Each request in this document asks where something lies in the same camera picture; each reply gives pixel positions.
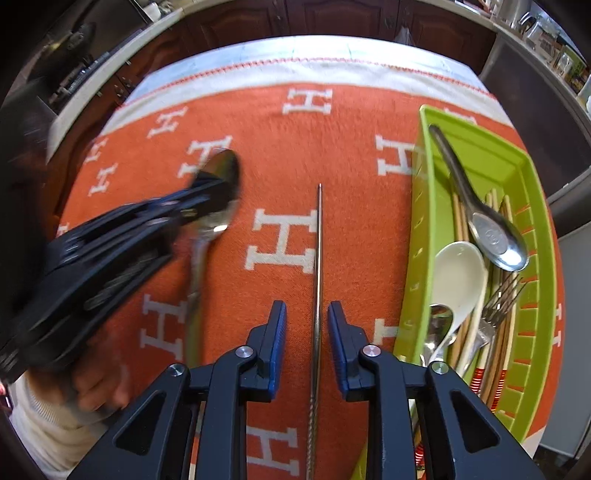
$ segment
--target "fork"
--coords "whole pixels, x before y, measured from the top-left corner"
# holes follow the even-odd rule
[[[499,325],[505,320],[513,304],[517,301],[519,294],[527,285],[527,282],[519,286],[520,278],[517,275],[508,275],[499,288],[491,295],[489,301],[482,309],[480,323],[476,333],[476,339],[468,355],[468,361],[456,373],[463,377],[468,367],[472,364],[478,351],[485,345],[491,344],[493,351],[496,341],[496,331]]]

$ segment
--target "cabinet door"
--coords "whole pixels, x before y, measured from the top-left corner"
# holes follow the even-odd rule
[[[72,185],[95,138],[127,95],[118,79],[111,77],[82,110],[47,164],[41,200],[48,239],[55,237]]]
[[[184,21],[162,32],[117,71],[121,83],[131,92],[149,73],[197,53]]]
[[[289,34],[283,0],[233,0],[186,21],[199,52]]]
[[[486,27],[443,8],[401,0],[397,31],[410,29],[414,44],[482,71],[496,34]]]
[[[288,0],[294,35],[346,35],[393,40],[398,0]]]

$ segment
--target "metal straw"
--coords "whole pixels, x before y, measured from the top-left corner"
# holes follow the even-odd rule
[[[318,185],[316,218],[316,259],[314,262],[314,316],[312,322],[312,364],[310,383],[310,411],[308,416],[308,443],[306,446],[306,480],[314,478],[316,461],[316,417],[320,389],[320,345],[322,342],[322,184]]]

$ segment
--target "green plastic tray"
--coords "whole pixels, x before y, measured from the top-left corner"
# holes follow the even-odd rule
[[[407,279],[394,354],[420,364],[427,333],[433,261],[454,241],[449,171],[428,133],[438,125],[457,153],[478,196],[507,194],[530,253],[521,272],[530,280],[518,299],[515,337],[496,416],[523,442],[544,388],[554,335],[556,275],[548,210],[534,165],[523,150],[490,131],[423,105],[413,152],[413,194]],[[352,480],[365,478],[363,450]]]

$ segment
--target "stainless steel spoon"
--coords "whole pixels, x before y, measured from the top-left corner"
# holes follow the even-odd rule
[[[529,260],[523,237],[502,215],[480,201],[456,153],[437,125],[429,125],[456,190],[466,209],[466,220],[478,248],[497,267],[509,272],[523,270]]]
[[[426,367],[432,360],[433,352],[439,349],[441,342],[446,337],[453,323],[453,312],[451,308],[438,303],[430,306],[429,327],[423,345],[421,363]]]
[[[189,368],[199,366],[202,361],[203,305],[201,290],[207,263],[207,251],[211,243],[227,230],[238,207],[240,168],[236,154],[232,150],[216,150],[201,168],[196,180],[207,174],[213,174],[228,182],[232,189],[233,200],[228,203],[225,210],[202,217],[194,224],[197,238],[193,242],[191,253],[189,313],[185,321],[183,359]]]

